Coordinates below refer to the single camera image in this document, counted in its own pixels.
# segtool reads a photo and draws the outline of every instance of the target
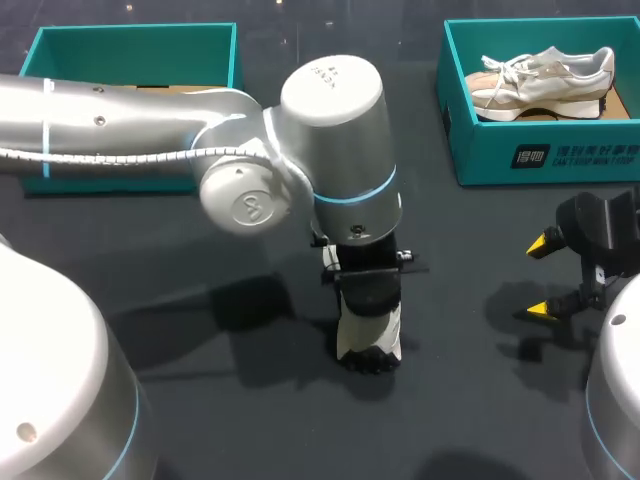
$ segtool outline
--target screw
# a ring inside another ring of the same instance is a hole
[[[363,225],[354,225],[351,227],[351,233],[353,233],[355,237],[359,237],[364,232],[365,232],[365,228]]]
[[[33,443],[38,439],[38,432],[30,423],[21,423],[16,430],[18,438],[25,443]]]

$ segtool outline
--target white sneaker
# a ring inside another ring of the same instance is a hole
[[[335,245],[322,250],[325,268],[340,270]],[[363,373],[390,371],[402,361],[400,347],[401,305],[380,317],[359,317],[347,307],[340,293],[340,320],[336,357],[350,370]]]
[[[566,55],[551,47],[537,55],[508,62],[483,56],[485,72],[466,77],[476,114],[509,122],[531,109],[550,110],[572,118],[598,118],[613,84],[613,50]]]

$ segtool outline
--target shoelace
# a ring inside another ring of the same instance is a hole
[[[489,104],[496,98],[498,95],[498,91],[500,87],[505,83],[513,83],[518,86],[519,77],[527,76],[527,77],[537,77],[538,72],[532,72],[529,70],[527,65],[527,60],[531,58],[531,55],[519,55],[515,58],[512,58],[508,62],[498,62],[493,58],[489,58],[486,55],[482,56],[482,63],[484,63],[485,68],[490,72],[496,72],[499,74],[498,82],[496,83],[495,88],[493,89],[493,93],[491,94],[491,98],[485,105],[484,108],[487,108]]]

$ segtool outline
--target teal shoebox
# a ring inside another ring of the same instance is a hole
[[[465,76],[486,55],[507,61],[555,46],[616,54],[628,119],[483,122]],[[461,185],[640,181],[640,22],[636,17],[448,20],[437,93]]]
[[[117,25],[41,28],[22,76],[130,86],[242,88],[237,28],[225,24]],[[192,192],[193,179],[51,178],[23,180],[30,194]]]

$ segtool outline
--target shoe sole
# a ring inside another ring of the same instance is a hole
[[[384,353],[380,347],[369,347],[362,352],[349,350],[339,362],[347,370],[355,370],[360,373],[390,372],[400,366],[401,361],[393,353]]]
[[[543,110],[551,112],[562,117],[577,119],[597,119],[600,118],[604,111],[603,97],[598,100],[587,100],[582,102],[562,102],[557,100],[544,100],[535,102],[522,108],[513,108],[509,110],[496,110],[490,108],[474,107],[476,115],[482,119],[494,120],[496,122],[511,122],[523,113],[530,110]]]

